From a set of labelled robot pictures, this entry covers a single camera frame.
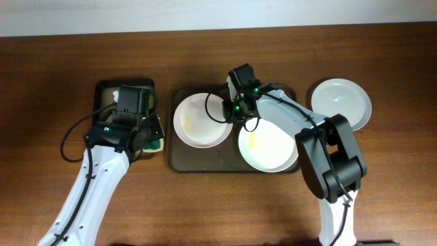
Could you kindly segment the green yellow sponge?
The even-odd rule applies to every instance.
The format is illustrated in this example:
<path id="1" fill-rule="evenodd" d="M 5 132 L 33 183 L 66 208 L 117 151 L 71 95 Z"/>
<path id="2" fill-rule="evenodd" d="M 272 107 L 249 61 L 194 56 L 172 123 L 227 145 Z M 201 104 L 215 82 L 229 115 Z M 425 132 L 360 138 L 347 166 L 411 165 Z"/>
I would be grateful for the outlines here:
<path id="1" fill-rule="evenodd" d="M 155 152 L 162 151 L 163 148 L 164 148 L 164 140 L 163 138 L 161 138 L 147 143 L 146 147 L 143 148 L 143 151 L 147 153 L 155 153 Z"/>

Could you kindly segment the pinkish white plate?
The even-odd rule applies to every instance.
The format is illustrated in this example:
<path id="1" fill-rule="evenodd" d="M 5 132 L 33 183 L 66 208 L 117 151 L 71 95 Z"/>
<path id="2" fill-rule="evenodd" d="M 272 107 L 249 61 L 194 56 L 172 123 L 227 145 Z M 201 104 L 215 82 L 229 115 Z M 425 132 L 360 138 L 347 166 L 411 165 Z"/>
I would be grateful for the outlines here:
<path id="1" fill-rule="evenodd" d="M 232 124 L 212 120 L 205 109 L 208 93 L 185 98 L 175 110 L 173 127 L 176 135 L 194 148 L 211 148 L 222 143 L 233 128 Z"/>

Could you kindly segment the light blue plate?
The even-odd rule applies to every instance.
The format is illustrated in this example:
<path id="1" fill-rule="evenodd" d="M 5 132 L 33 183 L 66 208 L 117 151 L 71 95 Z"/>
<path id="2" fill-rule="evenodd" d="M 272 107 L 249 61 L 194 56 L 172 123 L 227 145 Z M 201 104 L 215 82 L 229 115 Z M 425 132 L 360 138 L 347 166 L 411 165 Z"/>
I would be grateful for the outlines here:
<path id="1" fill-rule="evenodd" d="M 309 103 L 315 113 L 346 117 L 353 131 L 364 127 L 371 117 L 372 105 L 367 92 L 347 79 L 321 82 L 311 93 Z"/>

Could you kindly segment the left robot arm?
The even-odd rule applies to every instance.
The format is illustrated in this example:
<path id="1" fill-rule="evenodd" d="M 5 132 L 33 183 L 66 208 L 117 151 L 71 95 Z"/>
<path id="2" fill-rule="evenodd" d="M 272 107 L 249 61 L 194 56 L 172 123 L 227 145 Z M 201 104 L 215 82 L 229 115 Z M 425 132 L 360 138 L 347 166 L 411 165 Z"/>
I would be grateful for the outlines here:
<path id="1" fill-rule="evenodd" d="M 131 122 L 98 122 L 85 137 L 81 170 L 39 245 L 94 245 L 111 197 L 135 154 L 164 137 L 156 113 Z"/>

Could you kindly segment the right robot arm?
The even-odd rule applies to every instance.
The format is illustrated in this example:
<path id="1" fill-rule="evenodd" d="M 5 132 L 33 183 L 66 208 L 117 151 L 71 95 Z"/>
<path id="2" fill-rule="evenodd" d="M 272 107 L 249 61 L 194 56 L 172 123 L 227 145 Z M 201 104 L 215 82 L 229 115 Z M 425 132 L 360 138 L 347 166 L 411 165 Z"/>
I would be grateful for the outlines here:
<path id="1" fill-rule="evenodd" d="M 303 178 L 320 203 L 320 244 L 357 245 L 354 202 L 367 166 L 347 119 L 314 113 L 252 72 L 229 72 L 227 86 L 226 121 L 263 119 L 295 140 Z"/>

